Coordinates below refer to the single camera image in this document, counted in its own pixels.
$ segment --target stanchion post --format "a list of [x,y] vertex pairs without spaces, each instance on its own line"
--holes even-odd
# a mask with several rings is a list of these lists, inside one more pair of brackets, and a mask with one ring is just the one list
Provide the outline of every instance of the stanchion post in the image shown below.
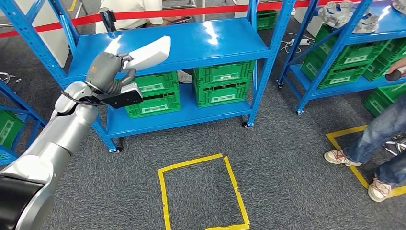
[[99,9],[99,14],[103,20],[107,32],[117,31],[114,25],[114,22],[117,20],[115,19],[113,11],[109,10],[107,7],[103,7]]

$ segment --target sneaker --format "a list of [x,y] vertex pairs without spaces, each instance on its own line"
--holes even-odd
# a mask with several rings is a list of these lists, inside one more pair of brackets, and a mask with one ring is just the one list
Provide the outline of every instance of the sneaker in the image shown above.
[[362,165],[362,163],[356,163],[356,162],[351,162],[350,160],[348,160],[343,152],[342,149],[340,150],[332,150],[332,151],[328,151],[324,154],[324,159],[326,159],[328,162],[332,163],[332,164],[345,164],[347,166],[360,166]]
[[182,70],[178,70],[178,81],[187,84],[187,83],[192,83],[193,78],[190,74],[187,74]]
[[391,193],[392,187],[384,184],[378,178],[374,177],[372,184],[369,185],[368,195],[375,202],[384,201]]

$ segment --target power strip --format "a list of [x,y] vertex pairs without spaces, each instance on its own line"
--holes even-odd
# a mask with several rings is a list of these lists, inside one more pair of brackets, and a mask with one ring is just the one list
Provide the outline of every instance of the power strip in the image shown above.
[[300,44],[299,44],[299,45],[300,45],[300,46],[308,46],[308,45],[310,45],[310,41],[309,41],[309,39],[304,38],[304,39],[300,40]]

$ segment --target white shirt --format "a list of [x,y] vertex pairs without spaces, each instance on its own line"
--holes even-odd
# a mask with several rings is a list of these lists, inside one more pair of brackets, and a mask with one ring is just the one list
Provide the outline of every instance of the white shirt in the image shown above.
[[[134,12],[134,11],[161,11],[162,0],[104,0],[100,8],[107,7],[113,12]],[[117,30],[134,29],[144,25],[148,21],[154,25],[163,23],[162,18],[143,18],[117,20],[114,25]],[[103,22],[96,22],[96,33],[107,32]]]

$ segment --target black cable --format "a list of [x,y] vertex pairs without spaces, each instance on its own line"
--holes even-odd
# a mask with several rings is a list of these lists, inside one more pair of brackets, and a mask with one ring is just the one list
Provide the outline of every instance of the black cable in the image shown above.
[[65,97],[67,97],[68,99],[73,100],[74,102],[79,103],[79,104],[85,104],[85,105],[91,105],[91,106],[107,105],[107,103],[104,103],[104,102],[103,103],[91,103],[91,102],[79,101],[79,100],[71,97],[69,95],[69,93],[67,93],[67,92],[65,92],[63,90],[61,90],[61,94],[64,95]]

